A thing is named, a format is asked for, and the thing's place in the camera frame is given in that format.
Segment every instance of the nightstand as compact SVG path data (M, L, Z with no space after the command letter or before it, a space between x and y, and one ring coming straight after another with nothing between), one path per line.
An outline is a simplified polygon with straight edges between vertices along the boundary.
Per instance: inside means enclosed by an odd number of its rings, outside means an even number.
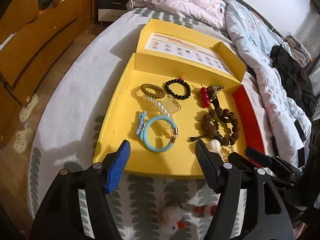
M98 20L114 22L127 12L129 0L98 0Z

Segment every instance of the black bead bracelet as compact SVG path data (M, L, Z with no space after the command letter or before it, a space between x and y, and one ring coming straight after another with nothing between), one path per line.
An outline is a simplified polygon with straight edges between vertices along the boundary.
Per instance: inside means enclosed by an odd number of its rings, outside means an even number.
M180 95L177 95L177 94L173 93L172 90L169 88L169 86L171 84L173 84L173 83L178 83L178 84L184 86L186 88L186 90L187 90L187 93L185 95L183 95L183 96L180 96ZM175 99L179 99L179 100L185 100L185 99L187 99L187 98L189 98L191 96L191 88L190 88L189 84L187 82L184 82L181 79L169 80L168 82L165 83L164 90L168 94L172 95Z

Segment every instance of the white blanket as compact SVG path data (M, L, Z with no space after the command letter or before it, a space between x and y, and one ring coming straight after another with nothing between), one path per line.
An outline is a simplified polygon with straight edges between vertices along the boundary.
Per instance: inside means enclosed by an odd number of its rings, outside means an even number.
M222 0L130 0L128 9L147 6L180 17L194 17L217 29L226 30L225 3Z
M287 97L280 75L272 68L269 57L275 45L282 45L291 55L290 48L245 6L235 0L224 1L227 4L228 34L236 44L240 57L257 75L260 95L268 113L279 155L297 166L297 150L304 145L294 122L299 121L307 138L311 133L311 122L295 101Z

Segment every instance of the brown bead bracelet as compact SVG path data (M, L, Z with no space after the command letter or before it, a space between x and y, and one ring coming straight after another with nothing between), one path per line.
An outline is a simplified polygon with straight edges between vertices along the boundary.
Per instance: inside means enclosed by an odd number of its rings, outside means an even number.
M211 139L217 139L220 141L221 145L228 146L234 145L239 139L239 121L235 117L234 112L230 112L229 109L223 109L222 115L227 117L232 124L233 133L228 137L223 137L219 132L219 124L215 120L217 118L217 113L214 109L211 109L208 114L202 117L202 127L206 131L206 135Z
M153 89L154 91L158 90L159 93L151 93L147 90L147 88ZM164 98L166 95L166 92L163 88L158 87L156 85L152 85L152 84L142 84L140 89L146 96L155 98L155 99Z

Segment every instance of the yellow box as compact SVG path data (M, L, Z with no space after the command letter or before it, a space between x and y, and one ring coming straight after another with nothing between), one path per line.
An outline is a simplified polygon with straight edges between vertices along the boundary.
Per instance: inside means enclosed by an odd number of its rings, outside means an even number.
M197 59L191 60L174 53L156 51L150 48L150 42L156 44L153 38L172 41L173 44L180 42L183 48L195 48L193 55L197 55L197 51L204 51L200 57L202 59L206 58L206 55L209 57L210 53L206 54L206 50L210 50L220 56L232 74L208 66L209 61L204 65L196 62ZM101 162L108 153L115 152L121 142L127 139L131 144L131 155L125 168L126 172L145 176L203 178L195 156L195 142L188 142L188 137L203 134L200 121L203 114L208 112L208 109L201 107L198 95L201 83L206 87L214 84L225 88L218 93L220 107L235 112L240 132L233 148L243 153L246 140L232 94L241 86L244 72L244 64L221 41L183 26L150 20L142 29L136 53L132 54L114 92L102 125L93 162ZM139 137L135 136L139 111L148 112L147 120L158 115L151 103L142 98L140 85L151 83L163 86L165 82L181 76L185 78L192 91L190 98L178 100L181 109L172 116L179 130L179 138L170 150L153 153L144 146ZM183 87L179 84L172 84L170 88L176 94L184 94ZM219 132L224 135L222 125L224 124L220 122ZM164 129L163 123L156 122L151 125L148 139L151 144L159 148L167 145L170 134Z

